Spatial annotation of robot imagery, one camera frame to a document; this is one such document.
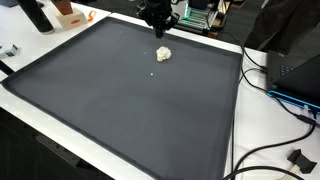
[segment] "black tray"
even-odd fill
[[[159,63],[152,29],[106,18],[2,84],[157,179],[221,179],[241,55],[164,42]]]

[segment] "floor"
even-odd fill
[[[132,16],[133,9],[141,0],[97,0],[90,6]],[[247,0],[241,9],[232,8],[228,14],[226,32],[231,33],[237,40],[244,43],[253,27],[264,0]],[[222,36],[222,41],[234,43],[228,36]],[[310,59],[319,54],[320,26],[318,25],[300,44],[295,47],[291,55],[298,58]]]

